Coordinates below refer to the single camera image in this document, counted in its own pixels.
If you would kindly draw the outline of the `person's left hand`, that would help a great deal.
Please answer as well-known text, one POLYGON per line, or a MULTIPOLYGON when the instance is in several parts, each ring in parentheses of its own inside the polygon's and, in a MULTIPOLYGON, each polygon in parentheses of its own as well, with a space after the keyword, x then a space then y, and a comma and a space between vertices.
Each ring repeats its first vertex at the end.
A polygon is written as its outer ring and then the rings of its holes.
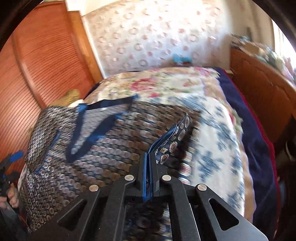
POLYGON ((0 196, 0 206, 2 209, 18 208, 20 204, 18 192, 15 185, 12 183, 6 196, 0 196))

